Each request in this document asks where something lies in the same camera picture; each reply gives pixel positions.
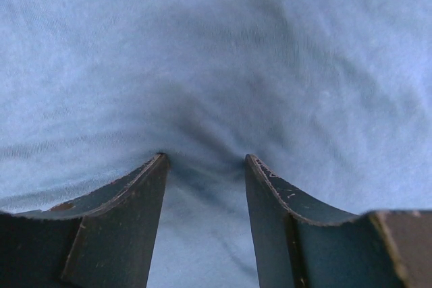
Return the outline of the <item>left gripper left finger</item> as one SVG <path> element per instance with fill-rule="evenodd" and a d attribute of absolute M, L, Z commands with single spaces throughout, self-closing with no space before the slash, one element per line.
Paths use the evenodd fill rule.
<path fill-rule="evenodd" d="M 47 211 L 1 213 L 2 287 L 145 287 L 165 193 L 164 154 Z"/>

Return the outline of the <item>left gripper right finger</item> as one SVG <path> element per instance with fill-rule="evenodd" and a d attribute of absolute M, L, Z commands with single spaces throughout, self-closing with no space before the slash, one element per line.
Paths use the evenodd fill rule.
<path fill-rule="evenodd" d="M 245 158 L 261 287 L 430 287 L 431 212 L 332 207 Z"/>

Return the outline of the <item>blue t-shirt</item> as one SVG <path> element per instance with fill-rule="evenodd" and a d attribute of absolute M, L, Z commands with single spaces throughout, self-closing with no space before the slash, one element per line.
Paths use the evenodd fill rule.
<path fill-rule="evenodd" d="M 256 287 L 255 154 L 352 213 L 431 207 L 431 0 L 1 0 L 1 209 L 164 152 L 151 287 Z"/>

